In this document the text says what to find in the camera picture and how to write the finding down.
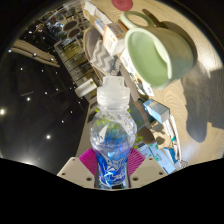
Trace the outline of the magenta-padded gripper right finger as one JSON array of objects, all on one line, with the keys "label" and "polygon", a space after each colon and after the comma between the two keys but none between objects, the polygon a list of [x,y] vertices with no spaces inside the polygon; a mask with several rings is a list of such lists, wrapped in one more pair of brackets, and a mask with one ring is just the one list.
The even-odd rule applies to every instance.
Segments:
[{"label": "magenta-padded gripper right finger", "polygon": [[166,176],[165,171],[153,157],[145,157],[132,148],[127,159],[129,186],[140,188]]}]

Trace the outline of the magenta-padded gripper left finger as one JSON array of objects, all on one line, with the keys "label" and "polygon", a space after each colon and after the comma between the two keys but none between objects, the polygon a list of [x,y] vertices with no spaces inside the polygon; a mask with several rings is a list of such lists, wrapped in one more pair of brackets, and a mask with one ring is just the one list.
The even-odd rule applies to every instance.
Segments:
[{"label": "magenta-padded gripper left finger", "polygon": [[58,176],[84,188],[94,188],[98,162],[95,151],[90,148],[80,157],[71,157]]}]

